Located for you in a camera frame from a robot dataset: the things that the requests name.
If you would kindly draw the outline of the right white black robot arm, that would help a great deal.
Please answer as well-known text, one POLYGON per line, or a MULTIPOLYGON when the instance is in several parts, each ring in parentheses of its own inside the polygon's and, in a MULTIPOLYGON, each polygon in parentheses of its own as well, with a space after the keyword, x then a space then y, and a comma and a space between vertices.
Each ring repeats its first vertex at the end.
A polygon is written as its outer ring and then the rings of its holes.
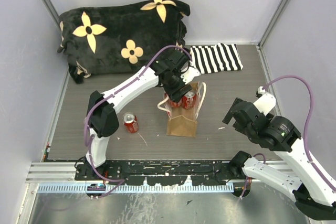
POLYGON ((273 116, 276 99, 264 94, 255 102, 236 98, 223 119, 235 119, 234 129, 262 148, 274 152, 294 172, 287 175, 240 151, 229 162, 233 177, 251 177, 278 190, 291 199, 307 217, 314 220, 335 220, 335 180, 324 181, 308 160, 301 133, 283 116, 273 116))

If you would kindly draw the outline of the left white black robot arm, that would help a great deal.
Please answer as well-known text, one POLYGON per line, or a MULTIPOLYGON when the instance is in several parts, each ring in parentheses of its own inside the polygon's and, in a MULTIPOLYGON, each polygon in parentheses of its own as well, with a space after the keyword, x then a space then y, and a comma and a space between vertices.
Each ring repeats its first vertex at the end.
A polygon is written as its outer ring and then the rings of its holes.
POLYGON ((165 59, 155 55, 147 65, 117 87, 90 95, 85 118, 84 138, 89 165, 86 173, 93 180, 105 174, 103 163, 110 136, 119 128, 118 114, 132 100, 154 87, 162 87, 170 100, 177 102, 191 90, 190 83, 200 76, 191 58, 175 50, 165 59))

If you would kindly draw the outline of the brown canvas bag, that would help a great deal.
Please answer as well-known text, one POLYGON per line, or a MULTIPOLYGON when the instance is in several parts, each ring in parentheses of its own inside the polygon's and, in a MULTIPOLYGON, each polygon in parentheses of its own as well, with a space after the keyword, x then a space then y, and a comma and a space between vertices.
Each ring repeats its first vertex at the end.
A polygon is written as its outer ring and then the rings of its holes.
POLYGON ((205 82, 194 82, 191 86, 196 92, 196 102, 192 109, 186 110, 183 105, 180 108, 171 108, 170 98, 166 93, 163 93, 163 100, 157 104, 157 108, 168 115, 167 135, 196 136, 197 119, 206 96, 207 85, 205 82))

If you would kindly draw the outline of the black white striped cloth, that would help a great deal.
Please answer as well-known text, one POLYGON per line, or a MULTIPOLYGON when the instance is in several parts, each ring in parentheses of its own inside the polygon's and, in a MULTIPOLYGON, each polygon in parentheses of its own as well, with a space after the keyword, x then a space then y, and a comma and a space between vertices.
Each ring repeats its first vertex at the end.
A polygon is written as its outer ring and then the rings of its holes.
POLYGON ((217 43, 210 46, 190 48, 192 66, 201 74, 243 70, 236 44, 217 43))

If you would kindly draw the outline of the red cola can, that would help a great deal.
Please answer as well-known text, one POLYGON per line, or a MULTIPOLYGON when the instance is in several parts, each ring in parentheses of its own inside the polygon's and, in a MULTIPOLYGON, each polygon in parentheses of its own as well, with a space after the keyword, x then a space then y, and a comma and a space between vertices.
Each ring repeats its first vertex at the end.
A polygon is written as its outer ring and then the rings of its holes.
POLYGON ((186 110, 190 110, 194 107, 196 102, 196 92, 194 90, 190 90, 182 97, 183 108, 186 110))
POLYGON ((182 99, 180 99, 177 102, 174 102, 174 101, 170 100, 170 106, 171 106, 171 108, 180 108, 182 106, 182 104, 183 104, 182 99))
POLYGON ((136 133, 139 130, 137 117, 131 112, 123 115, 123 124, 129 133, 136 133))

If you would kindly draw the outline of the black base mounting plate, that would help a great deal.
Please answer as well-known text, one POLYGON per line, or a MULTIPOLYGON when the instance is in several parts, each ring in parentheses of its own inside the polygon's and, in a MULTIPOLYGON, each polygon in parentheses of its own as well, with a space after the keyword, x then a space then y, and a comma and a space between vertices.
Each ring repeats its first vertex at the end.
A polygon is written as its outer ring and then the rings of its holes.
POLYGON ((104 181, 111 185, 122 182, 123 185, 173 186, 183 185, 188 179, 192 186, 226 185, 234 180, 252 179, 239 171, 234 171, 228 161, 221 160, 107 160, 93 170, 89 162, 82 157, 75 164, 75 180, 104 181))

